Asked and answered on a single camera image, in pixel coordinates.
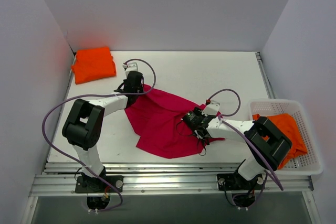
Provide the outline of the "crimson red t-shirt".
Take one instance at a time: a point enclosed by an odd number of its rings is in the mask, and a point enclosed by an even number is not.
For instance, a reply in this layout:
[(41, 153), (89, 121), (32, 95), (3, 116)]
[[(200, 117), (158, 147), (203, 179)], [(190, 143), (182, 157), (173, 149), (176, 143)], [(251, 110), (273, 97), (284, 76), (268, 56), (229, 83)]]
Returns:
[(159, 89), (139, 96), (125, 109), (134, 132), (140, 136), (136, 147), (168, 159), (201, 153), (205, 145), (181, 121), (195, 107), (204, 109), (205, 105)]

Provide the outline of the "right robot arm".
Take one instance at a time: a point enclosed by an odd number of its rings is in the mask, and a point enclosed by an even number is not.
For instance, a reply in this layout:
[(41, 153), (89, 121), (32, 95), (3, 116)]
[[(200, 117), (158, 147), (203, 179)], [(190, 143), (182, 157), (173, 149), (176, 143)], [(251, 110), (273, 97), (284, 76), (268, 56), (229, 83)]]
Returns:
[(250, 185), (252, 179), (264, 170), (277, 171), (292, 147), (291, 140), (265, 116), (252, 121), (235, 121), (195, 108), (188, 111), (181, 121), (205, 144), (215, 138), (247, 144), (251, 154), (233, 175), (235, 186), (241, 189)]

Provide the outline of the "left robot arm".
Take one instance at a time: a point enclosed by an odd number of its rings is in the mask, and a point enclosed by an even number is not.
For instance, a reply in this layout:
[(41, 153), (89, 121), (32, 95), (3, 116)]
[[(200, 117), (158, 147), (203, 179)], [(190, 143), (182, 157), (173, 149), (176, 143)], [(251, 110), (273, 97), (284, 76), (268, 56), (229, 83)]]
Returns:
[(133, 105), (143, 92), (143, 74), (130, 71), (111, 97), (87, 101), (76, 99), (62, 129), (62, 135), (77, 152), (82, 172), (88, 176), (87, 186), (94, 192), (105, 188), (97, 142), (104, 117)]

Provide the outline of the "folded orange t-shirt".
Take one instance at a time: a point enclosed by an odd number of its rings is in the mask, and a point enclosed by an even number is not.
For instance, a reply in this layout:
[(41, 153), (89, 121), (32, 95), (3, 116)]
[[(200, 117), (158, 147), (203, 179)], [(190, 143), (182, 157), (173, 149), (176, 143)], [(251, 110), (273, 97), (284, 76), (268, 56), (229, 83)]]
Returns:
[(80, 49), (71, 66), (75, 84), (83, 84), (117, 75), (116, 65), (109, 47)]

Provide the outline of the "crumpled orange t-shirt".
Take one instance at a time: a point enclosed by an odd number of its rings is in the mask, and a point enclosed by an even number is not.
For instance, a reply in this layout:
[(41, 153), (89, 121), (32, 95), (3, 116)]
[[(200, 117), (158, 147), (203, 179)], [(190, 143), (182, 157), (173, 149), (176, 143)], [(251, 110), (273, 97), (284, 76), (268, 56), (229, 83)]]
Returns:
[(253, 115), (247, 136), (272, 170), (284, 168), (289, 160), (307, 154), (295, 120), (287, 113), (274, 116)]

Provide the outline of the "white plastic basket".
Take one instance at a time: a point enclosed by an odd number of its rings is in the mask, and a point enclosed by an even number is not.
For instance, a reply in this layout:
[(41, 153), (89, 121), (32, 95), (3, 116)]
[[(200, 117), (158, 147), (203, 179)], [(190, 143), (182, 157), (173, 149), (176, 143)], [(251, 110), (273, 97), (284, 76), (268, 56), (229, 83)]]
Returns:
[(287, 113), (296, 122), (302, 140), (307, 148), (307, 154), (295, 157), (276, 171), (278, 175), (319, 175), (323, 171), (320, 153), (311, 132), (303, 107), (296, 101), (286, 99), (254, 99), (248, 102), (249, 118), (259, 114), (261, 116), (274, 116)]

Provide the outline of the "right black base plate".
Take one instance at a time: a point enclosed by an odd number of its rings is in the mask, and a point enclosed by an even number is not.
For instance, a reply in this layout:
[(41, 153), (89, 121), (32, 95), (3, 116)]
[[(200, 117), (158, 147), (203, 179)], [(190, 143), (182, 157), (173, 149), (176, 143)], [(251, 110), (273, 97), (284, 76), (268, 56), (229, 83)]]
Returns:
[(260, 190), (264, 181), (262, 174), (256, 175), (252, 180), (246, 180), (238, 173), (217, 174), (216, 177), (220, 191)]

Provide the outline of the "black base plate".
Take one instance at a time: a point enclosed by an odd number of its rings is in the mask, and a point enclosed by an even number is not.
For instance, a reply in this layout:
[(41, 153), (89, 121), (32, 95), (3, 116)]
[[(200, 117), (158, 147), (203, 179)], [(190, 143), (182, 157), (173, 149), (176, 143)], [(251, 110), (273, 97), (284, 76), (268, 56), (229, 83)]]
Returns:
[(216, 177), (220, 191), (260, 190), (264, 181), (262, 174), (256, 175), (252, 180), (246, 180), (238, 173), (217, 174)]
[[(118, 192), (123, 191), (123, 176), (108, 175), (104, 178), (111, 184)], [(96, 177), (88, 177), (81, 175), (77, 177), (75, 193), (90, 194), (90, 193), (105, 193), (107, 192), (108, 185)]]

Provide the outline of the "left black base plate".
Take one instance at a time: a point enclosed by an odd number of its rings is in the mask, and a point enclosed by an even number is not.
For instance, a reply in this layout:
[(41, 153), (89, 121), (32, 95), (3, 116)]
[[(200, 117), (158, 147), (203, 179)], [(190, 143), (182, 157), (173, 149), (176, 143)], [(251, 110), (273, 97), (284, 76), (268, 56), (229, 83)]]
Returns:
[[(104, 178), (111, 184), (118, 192), (123, 191), (123, 176), (108, 175)], [(107, 192), (108, 185), (96, 177), (88, 177), (81, 175), (77, 177), (75, 193), (90, 194), (90, 193), (105, 193)]]

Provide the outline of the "aluminium rail frame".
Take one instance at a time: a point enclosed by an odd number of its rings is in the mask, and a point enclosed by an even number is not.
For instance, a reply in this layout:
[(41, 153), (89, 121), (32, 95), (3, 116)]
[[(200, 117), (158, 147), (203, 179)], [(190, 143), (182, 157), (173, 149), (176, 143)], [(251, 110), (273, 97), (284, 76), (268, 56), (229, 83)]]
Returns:
[[(147, 84), (195, 103), (203, 103), (224, 88), (235, 90), (241, 97), (240, 109), (234, 94), (216, 96), (223, 112), (236, 112), (235, 119), (248, 119), (250, 100), (269, 97), (270, 87), (254, 52), (114, 51), (112, 55), (115, 78), (80, 85), (72, 82), (67, 96), (112, 92), (124, 78), (122, 64), (139, 58)], [(213, 143), (205, 156), (168, 160), (139, 150), (137, 141), (124, 112), (105, 118), (98, 150), (107, 172), (124, 177), (124, 196), (216, 193), (217, 174), (232, 172), (248, 155), (243, 143), (228, 140)]]

